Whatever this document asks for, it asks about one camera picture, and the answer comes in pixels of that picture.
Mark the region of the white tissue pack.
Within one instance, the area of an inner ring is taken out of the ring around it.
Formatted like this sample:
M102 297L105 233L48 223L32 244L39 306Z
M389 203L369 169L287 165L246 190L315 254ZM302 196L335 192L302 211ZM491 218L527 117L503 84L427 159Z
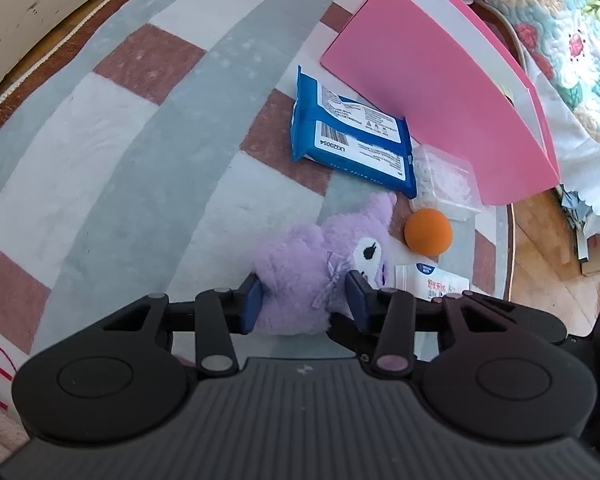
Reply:
M433 300L449 294L461 294L470 289L468 278L421 262L396 266L394 284L397 289L409 292L423 300Z

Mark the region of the orange makeup sponge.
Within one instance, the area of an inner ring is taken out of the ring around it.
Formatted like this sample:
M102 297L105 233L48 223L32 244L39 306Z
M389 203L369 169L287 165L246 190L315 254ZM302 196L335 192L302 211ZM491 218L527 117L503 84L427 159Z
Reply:
M437 258L452 245L453 229L449 219L437 209L413 212L404 223L404 240L416 254Z

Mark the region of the blue wet wipes pack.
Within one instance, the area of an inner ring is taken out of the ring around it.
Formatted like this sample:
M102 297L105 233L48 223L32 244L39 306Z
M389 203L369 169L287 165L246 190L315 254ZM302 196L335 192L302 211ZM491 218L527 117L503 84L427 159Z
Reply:
M289 136L294 162L311 159L407 198L417 195L406 121L340 96L301 67Z

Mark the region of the clear plastic floss box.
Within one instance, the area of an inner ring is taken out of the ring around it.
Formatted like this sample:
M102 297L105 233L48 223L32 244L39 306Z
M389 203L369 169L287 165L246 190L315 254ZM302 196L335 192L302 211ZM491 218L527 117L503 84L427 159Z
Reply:
M465 160L422 144L413 152L416 196L412 211L435 209L446 218L465 222L483 210L474 168Z

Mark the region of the purple plush toy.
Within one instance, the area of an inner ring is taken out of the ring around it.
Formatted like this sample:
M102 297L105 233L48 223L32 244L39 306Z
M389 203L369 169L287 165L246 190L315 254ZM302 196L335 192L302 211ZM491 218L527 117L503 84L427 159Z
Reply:
M302 224L260 248L253 271L262 283L254 328L273 336L323 333L333 313L350 316L344 280L358 271L373 288L387 285L389 226L396 194L368 196L357 212Z

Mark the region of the striped checkered rug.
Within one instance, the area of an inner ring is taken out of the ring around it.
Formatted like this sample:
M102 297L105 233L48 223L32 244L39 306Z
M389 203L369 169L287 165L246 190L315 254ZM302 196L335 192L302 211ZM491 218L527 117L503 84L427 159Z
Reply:
M362 0L130 0L0 128L0 415L35 353L151 292L234 288L373 185L290 158L298 72Z

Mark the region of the paper scraps under bed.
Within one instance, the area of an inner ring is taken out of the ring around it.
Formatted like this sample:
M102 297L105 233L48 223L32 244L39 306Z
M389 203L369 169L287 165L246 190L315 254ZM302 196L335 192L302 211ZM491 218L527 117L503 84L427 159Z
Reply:
M600 216L577 192L556 188L560 206L576 238L576 255L584 276L600 274Z

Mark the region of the pink cardboard box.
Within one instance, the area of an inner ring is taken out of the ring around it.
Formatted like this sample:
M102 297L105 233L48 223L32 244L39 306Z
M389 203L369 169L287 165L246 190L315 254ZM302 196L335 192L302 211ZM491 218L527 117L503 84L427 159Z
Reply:
M411 136L471 163L481 200L554 188L559 166L534 85L462 0L365 0L321 63Z

